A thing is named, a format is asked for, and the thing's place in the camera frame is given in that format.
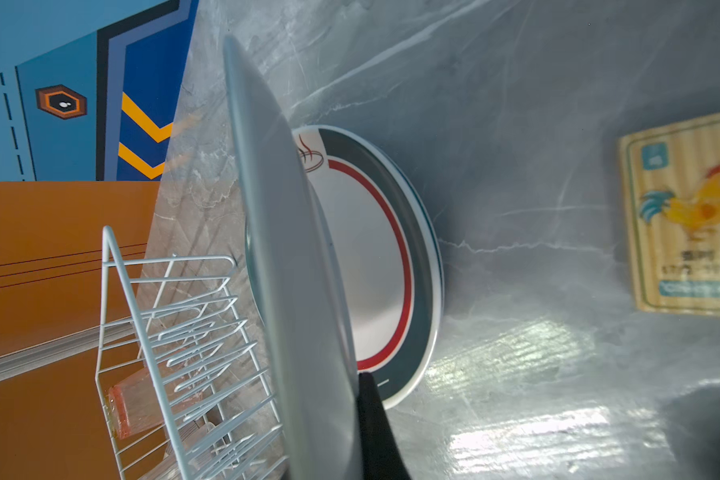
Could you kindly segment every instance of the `orange chevron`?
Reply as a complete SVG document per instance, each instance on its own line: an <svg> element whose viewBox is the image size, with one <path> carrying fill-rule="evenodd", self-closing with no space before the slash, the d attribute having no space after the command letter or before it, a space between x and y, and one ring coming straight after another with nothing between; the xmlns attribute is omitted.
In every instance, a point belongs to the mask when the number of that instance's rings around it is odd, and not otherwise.
<svg viewBox="0 0 720 480"><path fill-rule="evenodd" d="M170 137L170 132L173 129L173 122L169 123L165 127L158 127L155 122L152 121L151 118L149 118L141 108L139 108L138 105L134 103L133 100L130 99L128 95L123 92L123 111L126 115L130 117L131 120L136 122L136 125L140 126L142 130L144 130L150 137L152 137L152 140L159 143L168 137Z"/></svg>
<svg viewBox="0 0 720 480"><path fill-rule="evenodd" d="M118 149L117 154L120 156L120 158L128 162L128 164L130 164L133 168L144 174L144 176L149 178L150 180L153 180L158 176L162 175L163 171L165 170L165 162L157 165L156 167L152 167L123 144L120 144L120 148Z"/></svg>

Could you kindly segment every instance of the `rooster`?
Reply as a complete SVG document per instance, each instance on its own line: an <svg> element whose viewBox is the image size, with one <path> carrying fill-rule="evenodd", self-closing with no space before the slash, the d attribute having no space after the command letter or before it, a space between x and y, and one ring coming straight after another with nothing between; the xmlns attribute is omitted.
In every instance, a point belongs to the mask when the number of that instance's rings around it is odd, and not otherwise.
<svg viewBox="0 0 720 480"><path fill-rule="evenodd" d="M678 198L670 189L652 190L640 198L640 216L650 225L651 219L662 214L685 231L688 240L703 240L697 234L713 234L713 225L720 224L720 165L711 168L693 197Z"/></svg>

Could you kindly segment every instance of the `orange hexagon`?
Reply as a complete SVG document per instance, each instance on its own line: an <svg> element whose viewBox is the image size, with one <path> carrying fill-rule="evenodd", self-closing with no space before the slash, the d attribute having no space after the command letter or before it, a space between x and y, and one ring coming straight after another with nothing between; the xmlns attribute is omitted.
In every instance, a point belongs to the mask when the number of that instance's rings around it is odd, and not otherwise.
<svg viewBox="0 0 720 480"><path fill-rule="evenodd" d="M88 113L86 98L71 88L55 85L38 88L34 92L38 98L38 108L62 120L82 117Z"/></svg>

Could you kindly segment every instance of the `red stripe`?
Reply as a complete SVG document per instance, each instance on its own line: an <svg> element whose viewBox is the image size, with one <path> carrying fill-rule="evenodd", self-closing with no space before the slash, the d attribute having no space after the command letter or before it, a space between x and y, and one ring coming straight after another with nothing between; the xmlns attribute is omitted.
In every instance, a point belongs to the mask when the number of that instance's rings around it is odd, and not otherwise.
<svg viewBox="0 0 720 480"><path fill-rule="evenodd" d="M379 353L376 353L371 358L358 361L358 370L368 370L386 360L387 357L392 354L394 349L398 347L400 341L402 341L403 333L405 333L405 327L408 324L408 317L411 313L412 306L411 303L413 281L411 278L411 263L408 260L408 250L405 247L405 241L403 239L403 233L400 231L400 226L398 225L397 220L394 218L392 209L389 208L386 200L384 200L384 197L382 197L382 194L376 189L376 187L365 177L363 177L362 174L356 171L355 168L343 164L342 162L328 159L328 167L333 168L334 170L338 170L340 172L344 172L345 174L354 178L357 182L360 183L360 185L365 187L365 189L371 194L371 196L376 199L376 202L378 202L378 206L380 206L382 210L384 210L384 215L387 216L387 220L392 226L394 238L398 242L398 247L400 248L400 257L402 258L403 262L403 312L401 312L400 314L400 321L398 321L398 327L394 330L394 334L392 335L389 343L387 343Z"/></svg>

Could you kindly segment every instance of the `white wire dish rack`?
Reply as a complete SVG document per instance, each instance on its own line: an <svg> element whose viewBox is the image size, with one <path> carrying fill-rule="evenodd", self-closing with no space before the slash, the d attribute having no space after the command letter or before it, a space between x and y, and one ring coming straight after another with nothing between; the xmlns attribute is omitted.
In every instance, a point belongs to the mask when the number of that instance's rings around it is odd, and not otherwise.
<svg viewBox="0 0 720 480"><path fill-rule="evenodd" d="M256 356L258 341L246 331L247 319L238 315L237 296L228 288L236 270L234 259L204 255L124 260L107 226L102 262L96 387L120 478L153 478L142 475L166 448L173 451L175 460L168 461L175 466L173 476L162 478L279 478L287 464L282 426L268 369ZM143 268L139 278L128 274L127 267L134 265ZM130 316L107 321L111 268L120 277ZM162 274L148 276L155 272ZM140 285L138 300L134 284ZM116 434L105 394L144 367L163 423L123 440ZM193 400L190 406L187 399ZM187 445L186 432L201 424L209 427L206 434Z"/></svg>

